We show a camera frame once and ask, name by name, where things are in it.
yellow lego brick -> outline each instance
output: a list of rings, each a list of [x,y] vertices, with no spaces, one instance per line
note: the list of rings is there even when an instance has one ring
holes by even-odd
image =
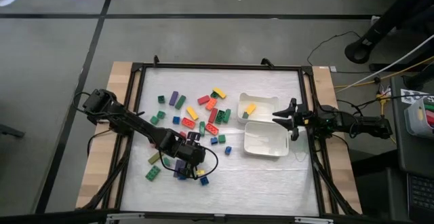
[[[213,88],[213,91],[215,91],[221,98],[226,98],[226,94],[220,90],[220,88]]]
[[[199,116],[197,116],[197,114],[196,114],[195,110],[192,108],[192,106],[187,107],[187,112],[189,112],[192,119],[196,120],[197,118],[199,118]]]
[[[247,109],[245,110],[245,112],[247,112],[248,115],[251,115],[253,110],[255,109],[256,109],[256,105],[250,104],[249,107],[247,107]]]

toy building block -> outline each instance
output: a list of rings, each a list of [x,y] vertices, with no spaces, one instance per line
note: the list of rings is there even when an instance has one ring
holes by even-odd
[[[151,123],[152,123],[154,126],[156,126],[156,125],[158,124],[158,121],[159,121],[159,119],[158,119],[157,117],[152,116],[152,118],[151,118]]]
[[[192,119],[196,120],[197,118],[199,118],[195,112],[195,110],[192,108],[192,106],[188,106],[187,107],[187,112],[189,112],[190,116]]]
[[[151,168],[151,170],[149,170],[148,174],[146,174],[146,179],[150,180],[150,181],[154,181],[154,178],[158,175],[158,173],[160,173],[160,168],[158,168],[158,166],[153,166]]]
[[[194,121],[192,121],[192,120],[189,120],[189,119],[187,119],[187,118],[185,118],[185,117],[182,118],[181,124],[182,124],[183,126],[186,126],[186,127],[190,128],[190,129],[194,129],[195,126],[196,126],[196,122],[194,122]]]
[[[208,101],[208,104],[206,104],[206,109],[207,110],[212,110],[212,108],[214,108],[214,106],[216,106],[217,100],[215,98],[210,98],[210,100]]]
[[[158,119],[164,119],[165,113],[163,111],[158,111],[157,117],[158,117]]]
[[[200,179],[201,179],[201,184],[202,184],[202,186],[205,186],[205,185],[207,185],[208,183],[210,183],[210,182],[208,181],[208,178],[206,178],[206,176],[201,177]]]
[[[173,120],[174,124],[179,125],[180,121],[181,121],[181,118],[179,118],[178,116],[174,116],[174,120]]]
[[[215,123],[221,124],[223,117],[224,117],[224,111],[218,111]]]
[[[211,138],[211,145],[215,145],[218,143],[218,139],[217,138]]]
[[[156,152],[154,155],[152,155],[152,157],[149,158],[148,162],[150,164],[154,164],[157,160],[159,160],[160,158],[160,153]]]
[[[231,150],[232,150],[232,147],[228,146],[228,147],[226,147],[226,149],[224,150],[224,153],[225,153],[226,155],[230,155],[230,154],[231,154]]]
[[[217,116],[217,112],[218,112],[218,109],[216,109],[216,108],[213,108],[211,110],[211,115],[210,115],[210,118],[208,119],[208,122],[210,122],[210,123],[214,122],[214,120],[216,119],[216,116]]]
[[[213,88],[212,90],[215,91],[221,98],[226,98],[226,94],[220,88]]]
[[[184,160],[176,160],[174,177],[178,177],[178,170],[180,168],[184,168],[184,167],[185,167],[185,161]]]
[[[223,122],[224,123],[228,123],[230,117],[231,117],[231,110],[227,109],[226,112],[224,112],[224,115],[223,115]]]
[[[212,98],[218,98],[218,93],[217,92],[212,92],[210,97]]]
[[[199,133],[203,136],[205,135],[205,122],[199,123]]]
[[[197,99],[197,102],[199,103],[199,105],[203,105],[204,103],[208,102],[210,100],[210,97],[208,95],[203,96],[199,99]]]
[[[208,132],[210,132],[213,135],[218,134],[218,128],[213,126],[211,123],[206,124],[205,130],[207,130]]]
[[[163,162],[165,166],[170,166],[170,160],[168,158],[164,157]]]
[[[174,106],[177,98],[178,98],[178,92],[174,91],[172,93],[172,96],[170,97],[169,105]]]
[[[225,143],[226,142],[226,136],[224,134],[218,135],[218,142],[219,143]]]
[[[185,102],[185,96],[184,95],[181,95],[181,97],[179,98],[179,100],[178,100],[178,102],[176,103],[176,105],[175,105],[175,108],[176,109],[181,109],[181,107],[182,107],[182,105],[184,104],[184,102]]]
[[[247,114],[251,115],[253,110],[256,109],[256,105],[255,104],[250,104],[249,107],[247,107],[247,109],[245,110],[245,112],[247,112]]]
[[[158,103],[164,103],[164,96],[158,96]]]

yellow cable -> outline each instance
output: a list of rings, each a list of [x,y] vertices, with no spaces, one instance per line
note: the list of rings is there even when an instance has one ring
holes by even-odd
[[[387,79],[387,78],[390,78],[390,77],[393,77],[393,76],[399,75],[399,74],[401,74],[401,73],[403,73],[403,72],[408,71],[408,70],[411,69],[411,68],[414,68],[414,67],[416,67],[416,66],[418,66],[418,65],[420,65],[420,64],[423,64],[423,63],[425,63],[425,62],[428,62],[428,61],[432,60],[433,58],[434,58],[434,56],[431,56],[431,57],[427,58],[427,59],[424,60],[424,61],[420,61],[420,62],[417,63],[417,64],[413,64],[412,66],[403,69],[402,71],[398,71],[398,72],[395,72],[395,73],[393,73],[393,74],[386,75],[385,77],[381,77],[380,80],[382,81],[382,80],[384,80],[384,79]],[[359,84],[354,85],[353,87],[356,87],[356,86],[364,86],[364,85],[368,85],[368,84],[372,84],[372,83],[374,83],[374,81],[369,81],[369,82],[365,82],[365,83],[359,83]],[[346,88],[347,86],[349,86],[349,85],[334,86],[333,88]]]

red lego brick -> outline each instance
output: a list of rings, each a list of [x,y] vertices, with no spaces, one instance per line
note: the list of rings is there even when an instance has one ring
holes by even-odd
[[[213,126],[211,123],[208,123],[205,127],[205,130],[207,130],[208,132],[210,132],[213,135],[217,135],[218,134],[218,128]]]
[[[206,109],[207,110],[212,110],[212,108],[214,108],[214,106],[216,106],[217,100],[215,98],[210,98],[210,100],[208,101],[208,104],[206,104]]]
[[[192,120],[189,120],[189,119],[187,119],[185,117],[182,118],[181,124],[183,126],[186,126],[186,127],[190,128],[190,129],[193,129],[196,126],[196,122],[194,122]]]
[[[197,102],[199,103],[199,105],[203,105],[204,103],[208,102],[210,100],[210,97],[207,96],[203,96],[199,99],[197,99]]]
[[[210,122],[210,123],[214,122],[214,120],[216,119],[217,111],[218,111],[218,109],[216,109],[216,108],[213,108],[211,110],[211,115],[210,115],[210,118],[208,119],[208,122]]]

